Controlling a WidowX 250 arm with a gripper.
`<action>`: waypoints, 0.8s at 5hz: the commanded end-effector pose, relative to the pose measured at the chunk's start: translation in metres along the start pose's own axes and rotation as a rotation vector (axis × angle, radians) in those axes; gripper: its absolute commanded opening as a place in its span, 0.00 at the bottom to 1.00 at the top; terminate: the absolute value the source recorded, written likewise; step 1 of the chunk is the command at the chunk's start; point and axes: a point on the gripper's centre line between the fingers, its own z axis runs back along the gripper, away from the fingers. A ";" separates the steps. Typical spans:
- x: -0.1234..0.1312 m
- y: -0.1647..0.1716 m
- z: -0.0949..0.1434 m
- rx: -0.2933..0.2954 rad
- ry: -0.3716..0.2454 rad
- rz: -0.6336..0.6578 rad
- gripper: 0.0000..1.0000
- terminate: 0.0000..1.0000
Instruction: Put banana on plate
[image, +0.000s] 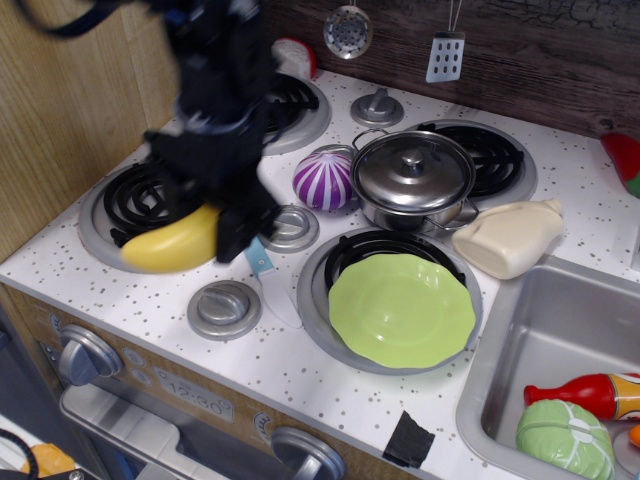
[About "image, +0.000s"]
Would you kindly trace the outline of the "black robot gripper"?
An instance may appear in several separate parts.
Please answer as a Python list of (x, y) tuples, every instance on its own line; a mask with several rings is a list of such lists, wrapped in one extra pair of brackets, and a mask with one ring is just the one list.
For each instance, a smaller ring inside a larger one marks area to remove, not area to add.
[(269, 123), (268, 90), (180, 91), (176, 134), (148, 130), (144, 139), (159, 172), (169, 219), (200, 207), (200, 197), (222, 208), (216, 259), (230, 263), (259, 234), (270, 235), (279, 206), (257, 178)]

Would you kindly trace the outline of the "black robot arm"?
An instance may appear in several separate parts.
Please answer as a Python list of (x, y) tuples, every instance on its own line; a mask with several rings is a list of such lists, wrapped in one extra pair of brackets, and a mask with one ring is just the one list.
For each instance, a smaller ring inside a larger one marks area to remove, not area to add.
[(148, 131), (154, 159), (177, 184), (221, 208), (216, 257), (234, 260), (271, 225), (278, 205), (260, 184), (275, 74), (260, 1), (154, 1), (179, 71), (178, 135)]

